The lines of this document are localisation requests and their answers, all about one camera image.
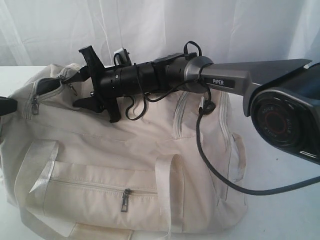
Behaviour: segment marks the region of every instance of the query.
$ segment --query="white table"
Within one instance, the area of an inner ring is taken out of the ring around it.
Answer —
[[[21,87],[43,66],[0,66],[0,96]],[[268,145],[243,115],[242,97],[230,95],[234,129],[244,138],[247,171],[244,185],[263,190],[292,184],[320,174],[320,166]],[[272,196],[247,196],[242,221],[219,234],[173,234],[177,240],[318,240],[320,239],[320,184]],[[152,240],[163,233],[135,232],[133,240]],[[0,187],[0,239],[40,240],[20,222],[18,210],[6,203]]]

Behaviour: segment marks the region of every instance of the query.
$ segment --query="canvas bag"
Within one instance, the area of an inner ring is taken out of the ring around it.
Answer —
[[[92,91],[90,80],[61,84],[79,68],[47,66],[10,96],[17,111],[1,117],[7,200],[27,227],[48,240],[130,239],[134,230],[165,231],[166,237],[214,233],[242,218],[244,194],[217,179],[197,149],[203,94],[174,92],[150,103],[137,121],[125,118],[130,100],[118,98],[122,119],[110,123],[107,111],[72,106]],[[222,175],[241,185],[245,148],[231,131],[229,96],[211,92],[216,108],[201,121],[203,150]],[[137,96],[130,115],[142,109]],[[69,230],[62,233],[46,217]]]

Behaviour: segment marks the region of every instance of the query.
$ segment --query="bag handle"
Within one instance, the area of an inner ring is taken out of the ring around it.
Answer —
[[[133,233],[131,230],[77,223],[69,236],[63,236],[28,211],[27,197],[33,189],[37,188],[37,183],[42,183],[42,186],[48,185],[58,149],[58,141],[38,139],[32,142],[24,157],[14,185],[14,194],[22,223],[45,240],[130,240]],[[47,173],[47,178],[44,179],[41,176],[44,176],[45,173]]]
[[[169,230],[159,239],[170,239],[171,232],[181,233],[184,215],[184,173],[179,155],[161,155],[155,162],[158,201]]]

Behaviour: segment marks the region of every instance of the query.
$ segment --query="zipper pull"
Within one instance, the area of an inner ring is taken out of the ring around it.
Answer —
[[[132,193],[132,190],[130,188],[126,188],[122,194],[122,207],[121,207],[122,213],[128,212],[129,195],[131,193]]]
[[[72,86],[71,83],[69,83],[68,86],[69,86],[69,88],[71,89],[71,91],[73,92],[73,94],[74,94],[75,96],[78,96],[78,93],[77,93],[77,90],[75,89],[75,87]]]
[[[32,104],[32,114],[39,115],[39,103],[36,96],[32,98],[31,104]]]

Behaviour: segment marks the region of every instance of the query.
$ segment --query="white curtain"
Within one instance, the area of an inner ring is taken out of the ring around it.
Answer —
[[[320,62],[319,0],[0,0],[0,66],[105,65],[122,46],[133,62],[196,41],[215,63]]]

